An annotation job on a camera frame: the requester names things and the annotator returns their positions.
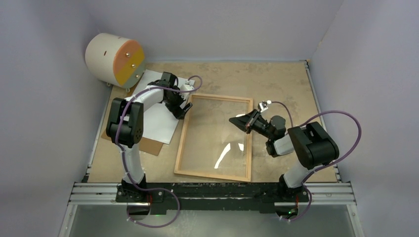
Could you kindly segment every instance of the wooden table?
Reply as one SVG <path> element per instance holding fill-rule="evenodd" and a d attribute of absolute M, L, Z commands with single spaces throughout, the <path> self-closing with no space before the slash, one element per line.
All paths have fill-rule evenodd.
<path fill-rule="evenodd" d="M 294 124 L 301 124 L 318 113 L 304 63 L 150 63 L 147 69 L 171 72 L 178 77 L 200 75 L 204 84 L 199 93 L 251 97 L 254 107 L 263 100 L 285 103 Z M 110 103 L 115 97 L 126 97 L 124 89 L 113 87 L 100 134 L 106 128 Z M 280 105 L 270 106 L 263 117 L 283 116 L 290 126 L 287 112 Z M 179 146 L 183 121 L 178 123 L 170 145 L 163 145 L 159 156 L 141 152 L 141 162 L 147 182 L 228 182 L 226 180 L 200 178 L 174 174 L 174 164 Z M 277 182 L 281 174 L 296 162 L 295 153 L 273 158 L 265 148 L 266 138 L 253 133 L 252 138 L 252 182 Z M 121 181 L 123 176 L 121 156 L 112 142 L 99 137 L 88 182 Z M 309 182 L 336 182 L 332 167 L 314 174 Z"/>

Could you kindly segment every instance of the purple cable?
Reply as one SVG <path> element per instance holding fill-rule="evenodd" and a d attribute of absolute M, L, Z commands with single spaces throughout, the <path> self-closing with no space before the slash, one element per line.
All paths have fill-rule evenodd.
<path fill-rule="evenodd" d="M 141 188 L 141 187 L 139 187 L 136 183 L 135 183 L 135 181 L 134 181 L 134 179 L 131 177 L 131 174 L 129 173 L 129 171 L 128 171 L 128 167 L 127 167 L 127 165 L 126 165 L 126 158 L 125 158 L 125 149 L 119 144 L 119 134 L 120 134 L 120 132 L 121 132 L 121 127 L 122 127 L 122 123 L 124 122 L 124 117 L 125 117 L 125 115 L 126 115 L 126 112 L 127 112 L 127 110 L 128 110 L 128 107 L 130 106 L 130 104 L 136 99 L 136 98 L 138 98 L 138 96 L 140 96 L 140 95 L 142 95 L 142 94 L 144 94 L 145 92 L 147 92 L 147 91 L 150 91 L 150 90 L 155 90 L 155 89 L 163 89 L 163 90 L 169 90 L 169 91 L 175 91 L 175 92 L 179 92 L 179 93 L 188 93 L 188 92 L 195 92 L 195 91 L 197 91 L 199 88 L 201 88 L 201 86 L 202 86 L 202 78 L 200 77 L 200 76 L 198 76 L 198 75 L 193 75 L 193 76 L 191 76 L 190 78 L 188 78 L 188 80 L 190 80 L 190 79 L 192 79 L 192 78 L 198 78 L 200 81 L 201 81 L 201 83 L 199 84 L 199 86 L 197 87 L 197 88 L 194 88 L 193 90 L 175 90 L 175 89 L 171 89 L 171 88 L 166 88 L 166 87 L 160 87 L 160 86 L 154 86 L 154 87 L 150 87 L 150 88 L 148 88 L 148 89 L 145 89 L 145 90 L 143 90 L 143 91 L 140 91 L 139 93 L 137 93 L 136 95 L 134 95 L 129 101 L 128 101 L 128 103 L 125 105 L 125 108 L 124 108 L 124 111 L 122 112 L 122 115 L 121 115 L 121 119 L 120 119 L 120 122 L 119 122 L 119 124 L 118 124 L 118 129 L 117 129 L 117 134 L 116 134 L 116 136 L 115 136 L 115 144 L 121 149 L 121 151 L 122 151 L 122 164 L 123 164 L 123 166 L 124 166 L 124 170 L 125 170 L 125 172 L 126 172 L 126 175 L 127 175 L 127 177 L 128 177 L 128 179 L 131 181 L 131 183 L 132 183 L 132 185 L 134 185 L 134 187 L 135 188 L 137 188 L 138 190 L 141 190 L 141 191 L 155 191 L 155 190 L 161 190 L 161 191 L 166 191 L 166 192 L 169 192 L 171 195 L 173 195 L 173 197 L 174 197 L 174 199 L 176 200 L 176 202 L 177 202 L 177 211 L 176 211 L 176 214 L 175 214 L 175 216 L 173 217 L 173 219 L 171 220 L 171 221 L 169 221 L 169 222 L 167 222 L 166 224 L 163 224 L 163 225 L 159 225 L 159 226 L 152 226 L 152 225 L 147 225 L 147 224 L 144 224 L 144 223 L 141 223 L 141 222 L 137 222 L 137 221 L 135 221 L 135 220 L 133 220 L 130 216 L 129 216 L 129 212 L 128 212 L 128 210 L 127 210 L 127 215 L 128 215 L 128 219 L 130 220 L 130 221 L 132 221 L 133 223 L 135 223 L 135 224 L 138 224 L 138 225 L 141 225 L 141 226 L 145 226 L 145 227 L 149 227 L 149 228 L 161 228 L 161 227 L 165 227 L 165 226 L 168 226 L 168 225 L 170 225 L 171 223 L 173 223 L 176 219 L 177 219 L 177 217 L 179 216 L 179 214 L 180 214 L 180 202 L 179 202 L 179 199 L 177 198 L 177 196 L 172 192 L 172 191 L 170 191 L 170 190 L 168 190 L 168 189 L 165 189 L 165 188 L 152 188 L 152 189 L 143 189 L 143 188 Z"/>
<path fill-rule="evenodd" d="M 277 104 L 280 104 L 280 105 L 284 106 L 284 108 L 287 110 L 288 116 L 290 117 L 291 127 L 294 127 L 293 118 L 291 117 L 291 113 L 290 113 L 290 110 L 288 109 L 288 107 L 284 103 L 282 103 L 280 101 L 271 101 L 271 102 L 272 103 L 277 103 Z"/>
<path fill-rule="evenodd" d="M 311 175 L 313 175 L 315 172 L 318 172 L 318 171 L 320 171 L 320 170 L 322 170 L 322 169 L 325 169 L 325 168 L 327 168 L 327 167 L 330 167 L 330 166 L 332 166 L 332 165 L 335 165 L 335 164 L 337 164 L 337 163 L 339 163 L 339 162 L 341 162 L 343 159 L 345 159 L 346 157 L 348 157 L 353 151 L 354 151 L 354 149 L 357 147 L 357 145 L 358 145 L 358 143 L 359 143 L 359 141 L 361 140 L 361 135 L 362 135 L 362 129 L 361 129 L 361 124 L 359 123 L 359 121 L 353 116 L 353 115 L 351 115 L 350 113 L 347 113 L 347 112 L 345 112 L 345 111 L 340 111 L 340 110 L 330 110 L 330 111 L 324 111 L 324 112 L 321 112 L 321 113 L 319 113 L 318 115 L 315 115 L 315 116 L 313 116 L 313 117 L 311 117 L 311 118 L 309 118 L 305 123 L 303 123 L 302 125 L 300 125 L 300 126 L 305 126 L 305 125 L 307 125 L 309 122 L 311 122 L 313 119 L 315 119 L 315 118 L 317 118 L 317 117 L 320 117 L 320 116 L 323 116 L 323 115 L 327 115 L 327 114 L 342 114 L 342 115 L 346 115 L 346 116 L 348 116 L 348 117 L 350 117 L 351 119 L 353 119 L 354 121 L 355 121 L 355 123 L 356 123 L 356 126 L 358 127 L 358 137 L 356 138 L 356 140 L 355 140 L 355 143 L 354 143 L 354 145 L 351 147 L 351 149 L 349 149 L 349 151 L 348 152 L 346 152 L 341 158 L 339 158 L 339 159 L 336 159 L 335 161 L 333 161 L 332 163 L 330 163 L 330 164 L 328 164 L 328 165 L 325 165 L 325 166 L 321 166 L 321 167 L 319 167 L 319 168 L 317 168 L 317 169 L 314 169 L 313 171 L 311 171 L 303 180 L 302 180 L 302 186 L 307 190 L 307 192 L 308 192 L 308 194 L 309 194 L 309 200 L 308 200 L 308 204 L 307 204 L 307 207 L 304 209 L 304 211 L 301 213 L 301 215 L 298 215 L 298 216 L 296 216 L 295 218 L 293 218 L 293 219 L 285 219 L 285 220 L 288 220 L 288 221 L 296 221 L 296 220 L 298 220 L 298 219 L 300 219 L 303 215 L 305 215 L 306 213 L 307 213 L 307 211 L 308 211 L 308 209 L 310 208 L 310 206 L 311 206 L 311 202 L 312 202 L 312 194 L 311 194 L 311 192 L 308 190 L 308 188 L 307 188 L 307 186 L 305 186 L 304 185 L 304 183 L 308 180 L 308 178 L 310 178 L 310 176 Z"/>

